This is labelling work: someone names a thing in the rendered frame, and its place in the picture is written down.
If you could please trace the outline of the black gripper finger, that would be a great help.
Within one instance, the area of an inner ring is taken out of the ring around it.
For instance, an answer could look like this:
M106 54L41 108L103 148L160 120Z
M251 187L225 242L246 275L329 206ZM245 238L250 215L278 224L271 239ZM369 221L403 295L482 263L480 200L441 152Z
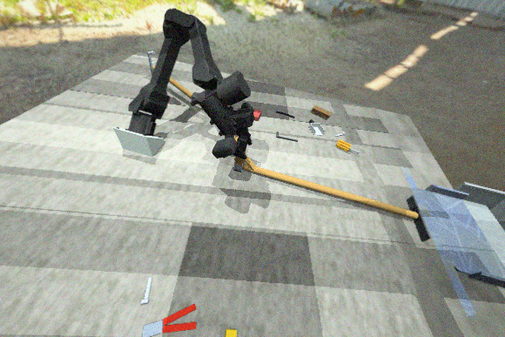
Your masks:
M235 153L233 155L236 157L242 158L242 159L247 159L245 153L243 152L243 150L240 147L240 142L241 141L238 141L238 143L237 143L238 146L237 146Z
M251 145L252 144L252 140L250 138L250 134L249 134L249 131L248 131L248 127L239 127L236 134L239 136L239 134L243 134L243 135L246 135L248 136L248 140L247 140L247 144L248 145Z

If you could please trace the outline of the brown wooden block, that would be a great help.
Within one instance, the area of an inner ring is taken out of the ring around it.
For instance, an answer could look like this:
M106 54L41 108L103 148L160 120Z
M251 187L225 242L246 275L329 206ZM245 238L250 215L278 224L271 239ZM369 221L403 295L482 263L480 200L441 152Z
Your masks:
M319 106L315 105L312 108L312 114L327 120L331 116L332 113L330 111L326 111L326 110L320 108Z

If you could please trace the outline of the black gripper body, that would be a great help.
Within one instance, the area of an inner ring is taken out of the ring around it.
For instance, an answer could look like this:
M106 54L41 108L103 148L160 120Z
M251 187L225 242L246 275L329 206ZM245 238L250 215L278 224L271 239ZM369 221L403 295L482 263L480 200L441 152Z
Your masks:
M209 123L211 125L215 124L219 128L219 135L226 136L224 139L217 141L216 145L213 147L212 154L215 158L233 155L238 146L238 142L234 138L238 128L235 127L236 131L231 132L226 123L226 119L232 115L232 110L232 106L227 106L219 115L210 118L211 121Z

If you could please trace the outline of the pliers with red handles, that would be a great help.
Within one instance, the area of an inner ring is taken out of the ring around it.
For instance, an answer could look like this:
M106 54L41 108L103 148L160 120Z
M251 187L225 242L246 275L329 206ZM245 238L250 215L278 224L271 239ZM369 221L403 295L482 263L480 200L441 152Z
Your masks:
M156 321L151 324L147 324L143 326L143 337L151 337L157 335L159 333L167 333L167 332L176 332L176 331L184 331L184 330L192 330L196 329L196 322L193 323L185 323L185 324L176 324L176 325L168 325L167 324L181 318L181 316L190 313L195 310L195 304L192 304L176 313L173 313L171 316L165 318L164 320Z

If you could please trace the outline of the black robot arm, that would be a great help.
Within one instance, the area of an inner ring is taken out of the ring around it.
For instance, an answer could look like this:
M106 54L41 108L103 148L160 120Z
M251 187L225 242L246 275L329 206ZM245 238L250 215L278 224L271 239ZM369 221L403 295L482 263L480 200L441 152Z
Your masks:
M192 94L191 106L200 104L206 114L213 118L228 105L236 104L251 96L250 87L240 71L235 71L223 79L219 68L212 60L207 28L197 17L185 14L177 8L169 8L165 12L162 28L165 39L151 81L129 104L128 111L132 112L132 116L126 131L155 136L156 120L163 117L170 101L166 89L180 48L190 39L195 59L192 81L205 90ZM254 109L248 102L243 103L238 110L232 110L232 115L226 119L230 131L236 131L235 127L251 127L255 120L253 113Z

